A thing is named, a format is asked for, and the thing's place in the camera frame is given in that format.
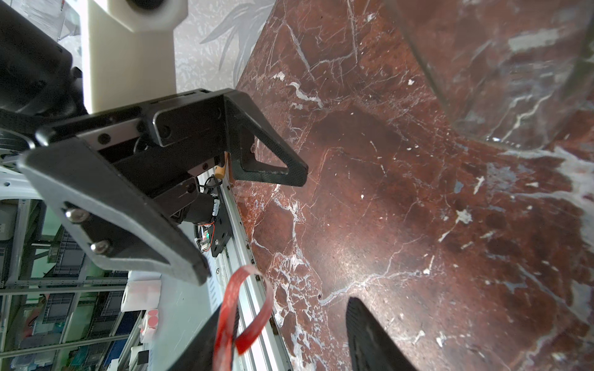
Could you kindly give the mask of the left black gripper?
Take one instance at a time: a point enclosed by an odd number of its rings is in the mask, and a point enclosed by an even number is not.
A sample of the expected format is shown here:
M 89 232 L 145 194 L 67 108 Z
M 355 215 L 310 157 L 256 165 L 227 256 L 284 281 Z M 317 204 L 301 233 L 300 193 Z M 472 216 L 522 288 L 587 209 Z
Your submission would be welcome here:
M 58 142 L 21 154 L 18 169 L 97 266 L 195 285 L 209 264 L 174 222 L 218 228 L 223 203 L 212 183 L 187 185 L 192 169 L 222 164 L 227 151 L 236 180 L 300 187 L 309 172 L 241 91 L 192 91 L 64 122 L 2 111 L 1 129 Z

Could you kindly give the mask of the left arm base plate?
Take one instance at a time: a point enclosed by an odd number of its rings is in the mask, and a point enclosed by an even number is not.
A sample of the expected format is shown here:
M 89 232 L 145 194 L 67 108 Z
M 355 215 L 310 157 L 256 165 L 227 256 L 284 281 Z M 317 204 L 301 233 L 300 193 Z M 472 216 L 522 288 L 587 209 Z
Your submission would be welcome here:
M 227 210 L 227 205 L 222 198 L 214 199 L 213 210 L 217 212 L 213 218 L 213 237 L 212 248 L 210 252 L 213 258 L 217 258 L 220 254 L 224 253 L 228 241 L 233 237 L 232 224 Z

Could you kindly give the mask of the clear plastic bottle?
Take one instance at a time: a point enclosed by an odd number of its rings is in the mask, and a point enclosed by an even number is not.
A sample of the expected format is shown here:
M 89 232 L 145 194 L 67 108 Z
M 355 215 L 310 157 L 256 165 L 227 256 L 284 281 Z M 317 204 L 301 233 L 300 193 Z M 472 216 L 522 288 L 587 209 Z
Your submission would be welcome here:
M 544 148 L 593 90 L 591 1 L 389 1 L 450 124 Z

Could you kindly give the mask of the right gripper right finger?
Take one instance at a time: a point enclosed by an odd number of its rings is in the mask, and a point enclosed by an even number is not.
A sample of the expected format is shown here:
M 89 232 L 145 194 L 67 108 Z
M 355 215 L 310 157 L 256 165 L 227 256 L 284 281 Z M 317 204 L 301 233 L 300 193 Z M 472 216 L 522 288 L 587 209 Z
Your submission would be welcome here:
M 416 371 L 359 298 L 347 303 L 346 331 L 353 370 Z

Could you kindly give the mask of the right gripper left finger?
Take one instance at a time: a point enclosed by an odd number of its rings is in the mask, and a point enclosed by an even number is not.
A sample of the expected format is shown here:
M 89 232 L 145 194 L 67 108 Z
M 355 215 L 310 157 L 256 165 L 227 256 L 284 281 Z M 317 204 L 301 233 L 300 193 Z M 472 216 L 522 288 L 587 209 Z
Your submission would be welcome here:
M 221 370 L 213 365 L 220 311 L 218 307 L 169 370 Z

